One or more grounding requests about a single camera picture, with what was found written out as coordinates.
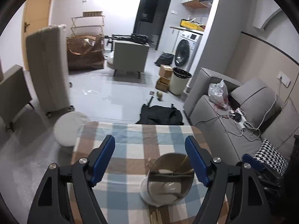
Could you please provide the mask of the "houndstooth pillow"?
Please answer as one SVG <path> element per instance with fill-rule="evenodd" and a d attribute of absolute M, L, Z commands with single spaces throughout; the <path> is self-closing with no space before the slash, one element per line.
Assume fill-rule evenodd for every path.
<path fill-rule="evenodd" d="M 263 139 L 261 147 L 253 158 L 261 163 L 267 164 L 280 175 L 284 175 L 288 167 L 288 162 L 286 159 L 267 139 Z"/>

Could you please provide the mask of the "white power strip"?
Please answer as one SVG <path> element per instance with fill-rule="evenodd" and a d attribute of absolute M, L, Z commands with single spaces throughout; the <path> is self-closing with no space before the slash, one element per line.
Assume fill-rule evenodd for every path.
<path fill-rule="evenodd" d="M 236 110 L 230 110 L 229 117 L 233 119 L 233 121 L 235 121 L 235 123 L 238 124 L 242 130 L 245 128 L 245 113 L 240 108 L 237 108 Z"/>

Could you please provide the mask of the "round white stool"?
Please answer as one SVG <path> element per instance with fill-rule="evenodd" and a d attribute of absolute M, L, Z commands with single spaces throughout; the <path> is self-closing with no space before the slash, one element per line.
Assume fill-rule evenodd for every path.
<path fill-rule="evenodd" d="M 89 122 L 90 118 L 81 112 L 73 111 L 62 115 L 53 128 L 56 141 L 63 147 L 73 147 L 78 130 Z"/>

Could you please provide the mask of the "grey sofa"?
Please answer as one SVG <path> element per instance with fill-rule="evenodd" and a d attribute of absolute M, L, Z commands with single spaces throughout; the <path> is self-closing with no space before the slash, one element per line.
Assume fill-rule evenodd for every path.
<path fill-rule="evenodd" d="M 263 140 L 289 161 L 298 135 L 298 97 L 286 100 L 259 78 L 245 84 L 202 68 L 184 103 L 190 123 L 204 135 L 212 155 L 227 164 L 254 156 Z"/>

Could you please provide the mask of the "grey sofa cushion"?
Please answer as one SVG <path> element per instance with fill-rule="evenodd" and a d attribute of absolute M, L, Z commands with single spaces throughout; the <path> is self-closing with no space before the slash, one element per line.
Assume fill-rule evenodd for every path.
<path fill-rule="evenodd" d="M 257 77 L 234 89 L 230 96 L 233 107 L 244 111 L 246 120 L 255 128 L 259 128 L 284 107 L 279 96 Z"/>

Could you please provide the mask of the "white plastic bag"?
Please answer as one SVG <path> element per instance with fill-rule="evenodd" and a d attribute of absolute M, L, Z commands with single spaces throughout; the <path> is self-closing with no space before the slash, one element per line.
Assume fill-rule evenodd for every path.
<path fill-rule="evenodd" d="M 219 83 L 209 85 L 208 96 L 217 107 L 225 110 L 229 108 L 228 89 L 223 79 Z"/>

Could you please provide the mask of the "cardboard box lower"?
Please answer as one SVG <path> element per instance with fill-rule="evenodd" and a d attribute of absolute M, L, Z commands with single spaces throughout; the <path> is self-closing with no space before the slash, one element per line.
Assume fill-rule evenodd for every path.
<path fill-rule="evenodd" d="M 165 77 L 160 77 L 156 82 L 156 89 L 163 92 L 168 92 L 169 84 L 170 84 L 170 79 Z"/>

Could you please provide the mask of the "cardboard box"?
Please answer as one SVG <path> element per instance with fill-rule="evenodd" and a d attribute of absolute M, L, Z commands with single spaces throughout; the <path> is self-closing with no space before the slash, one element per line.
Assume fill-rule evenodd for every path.
<path fill-rule="evenodd" d="M 170 79 L 173 74 L 173 68 L 169 65 L 160 65 L 159 76 Z"/>
<path fill-rule="evenodd" d="M 165 77 L 160 77 L 156 82 L 156 89 L 163 92 L 168 92 L 169 84 L 170 84 L 170 79 Z"/>

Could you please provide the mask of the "cardboard box upper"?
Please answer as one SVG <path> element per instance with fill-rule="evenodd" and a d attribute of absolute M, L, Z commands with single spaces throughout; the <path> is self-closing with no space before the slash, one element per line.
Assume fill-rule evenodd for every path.
<path fill-rule="evenodd" d="M 160 65 L 159 76 L 170 79 L 173 74 L 173 68 L 169 65 Z"/>

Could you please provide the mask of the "brown patterned bag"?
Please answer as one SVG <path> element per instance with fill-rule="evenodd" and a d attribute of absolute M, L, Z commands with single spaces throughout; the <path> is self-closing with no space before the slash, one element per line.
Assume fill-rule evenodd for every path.
<path fill-rule="evenodd" d="M 104 38 L 101 35 L 80 35 L 66 39 L 70 71 L 104 68 Z"/>

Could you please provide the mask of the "black garbage bag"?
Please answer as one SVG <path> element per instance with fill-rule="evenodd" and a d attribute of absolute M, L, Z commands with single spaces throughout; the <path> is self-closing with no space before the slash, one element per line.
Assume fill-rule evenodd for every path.
<path fill-rule="evenodd" d="M 156 66 L 167 65 L 170 66 L 173 62 L 174 54 L 163 53 L 154 63 Z"/>

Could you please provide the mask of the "washing machine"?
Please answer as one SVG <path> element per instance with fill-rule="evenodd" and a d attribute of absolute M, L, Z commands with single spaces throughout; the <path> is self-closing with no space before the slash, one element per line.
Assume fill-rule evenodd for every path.
<path fill-rule="evenodd" d="M 190 72 L 193 59 L 203 34 L 180 30 L 174 47 L 173 66 Z"/>

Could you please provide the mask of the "wooden rack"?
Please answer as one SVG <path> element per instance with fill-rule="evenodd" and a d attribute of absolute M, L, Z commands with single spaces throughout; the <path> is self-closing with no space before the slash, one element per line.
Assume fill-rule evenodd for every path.
<path fill-rule="evenodd" d="M 71 36 L 104 35 L 104 19 L 103 11 L 88 11 L 81 16 L 72 17 Z"/>

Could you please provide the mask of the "wooden door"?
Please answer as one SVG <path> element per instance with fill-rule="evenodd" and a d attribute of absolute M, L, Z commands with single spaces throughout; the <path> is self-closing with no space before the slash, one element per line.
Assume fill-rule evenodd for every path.
<path fill-rule="evenodd" d="M 26 54 L 26 37 L 48 26 L 52 0 L 27 0 L 22 19 L 22 53 L 24 68 L 29 71 Z"/>

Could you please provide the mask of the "black tripod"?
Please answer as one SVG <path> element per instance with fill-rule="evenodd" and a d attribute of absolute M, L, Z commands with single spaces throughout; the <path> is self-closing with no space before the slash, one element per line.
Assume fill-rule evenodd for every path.
<path fill-rule="evenodd" d="M 113 43 L 113 41 L 130 41 L 141 45 L 151 42 L 146 35 L 132 33 L 131 35 L 118 35 L 113 34 L 112 36 L 105 35 L 105 39 L 108 39 L 107 44 Z"/>

